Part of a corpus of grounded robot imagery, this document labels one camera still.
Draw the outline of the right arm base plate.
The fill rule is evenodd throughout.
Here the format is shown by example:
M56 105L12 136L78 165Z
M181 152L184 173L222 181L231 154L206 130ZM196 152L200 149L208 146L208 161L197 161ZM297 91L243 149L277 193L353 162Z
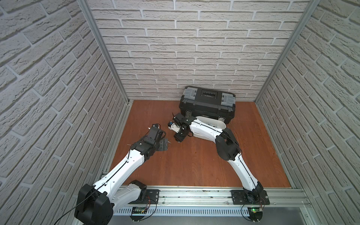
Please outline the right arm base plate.
M270 205L269 197L265 190L259 194L247 190L231 190L232 202L234 205Z

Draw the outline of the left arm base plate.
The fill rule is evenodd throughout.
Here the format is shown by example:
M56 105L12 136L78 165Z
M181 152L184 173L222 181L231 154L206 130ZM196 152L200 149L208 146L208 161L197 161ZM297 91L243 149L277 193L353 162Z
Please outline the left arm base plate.
M157 204L159 199L159 189L147 189L141 192L139 198L133 202L133 204L147 204L151 201L152 204Z

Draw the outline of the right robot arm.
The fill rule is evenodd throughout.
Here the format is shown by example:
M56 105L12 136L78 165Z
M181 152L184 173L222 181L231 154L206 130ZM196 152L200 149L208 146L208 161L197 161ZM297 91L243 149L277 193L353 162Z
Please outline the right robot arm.
M214 142L219 157L231 165L241 180L246 201L260 201L263 186L246 165L236 137L223 121L202 116L184 117L178 113L168 123L168 128L175 132L174 138L179 143L190 133L194 137Z

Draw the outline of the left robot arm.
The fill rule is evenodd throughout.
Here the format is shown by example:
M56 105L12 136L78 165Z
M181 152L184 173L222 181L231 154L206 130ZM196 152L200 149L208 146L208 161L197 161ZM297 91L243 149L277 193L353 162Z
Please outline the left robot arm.
M167 150L165 136L160 125L153 124L107 175L93 185L83 185L78 193L75 218L85 225L107 225L113 214L123 206L132 202L149 203L145 184L134 180L124 189L120 187L155 152Z

